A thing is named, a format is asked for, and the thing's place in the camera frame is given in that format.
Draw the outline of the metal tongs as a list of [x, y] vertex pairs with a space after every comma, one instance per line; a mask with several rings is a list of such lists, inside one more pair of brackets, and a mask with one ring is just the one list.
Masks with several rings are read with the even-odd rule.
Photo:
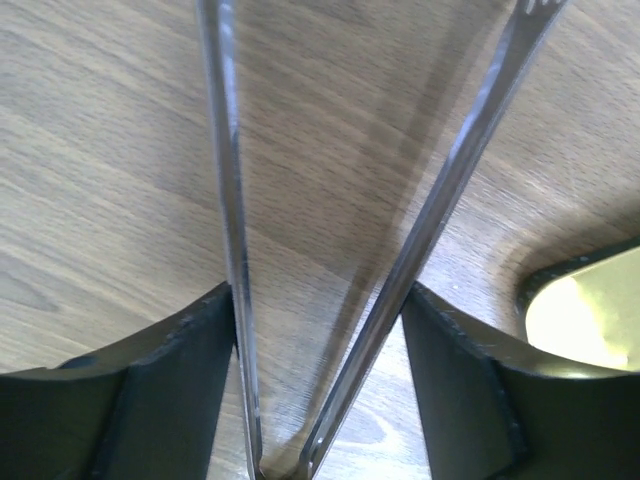
[[[195, 6], [203, 46], [227, 277], [233, 296], [247, 467], [250, 478], [261, 479], [263, 443], [239, 158], [234, 4], [198, 1]], [[305, 441], [294, 478], [312, 479], [320, 469], [413, 282], [433, 252], [537, 50], [566, 6], [564, 1], [516, 3], [472, 108]]]

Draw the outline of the gold tin lid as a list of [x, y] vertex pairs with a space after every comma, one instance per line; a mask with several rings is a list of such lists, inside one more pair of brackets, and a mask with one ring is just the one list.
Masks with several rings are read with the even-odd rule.
[[574, 361], [639, 371], [639, 238], [535, 271], [517, 290], [527, 341]]

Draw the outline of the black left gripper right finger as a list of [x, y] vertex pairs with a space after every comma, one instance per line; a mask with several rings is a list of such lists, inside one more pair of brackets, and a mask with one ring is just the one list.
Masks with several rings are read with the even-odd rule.
[[401, 312], [435, 479], [635, 479], [639, 377], [541, 351], [421, 284]]

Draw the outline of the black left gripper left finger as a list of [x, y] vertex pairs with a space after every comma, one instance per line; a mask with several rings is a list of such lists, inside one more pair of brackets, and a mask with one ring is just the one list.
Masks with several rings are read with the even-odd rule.
[[203, 479], [232, 349], [230, 288], [55, 368], [1, 378], [5, 479]]

